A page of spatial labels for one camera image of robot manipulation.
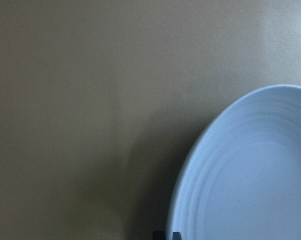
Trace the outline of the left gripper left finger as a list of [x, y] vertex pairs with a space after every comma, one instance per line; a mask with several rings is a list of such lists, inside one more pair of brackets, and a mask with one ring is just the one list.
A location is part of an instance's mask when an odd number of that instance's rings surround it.
[[165, 240], [165, 232], [164, 231], [154, 231], [152, 233], [153, 240]]

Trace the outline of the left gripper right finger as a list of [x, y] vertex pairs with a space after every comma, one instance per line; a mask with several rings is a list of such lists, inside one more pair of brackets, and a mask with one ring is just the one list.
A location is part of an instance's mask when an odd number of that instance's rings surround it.
[[174, 232], [172, 234], [172, 240], [182, 240], [182, 235], [180, 232]]

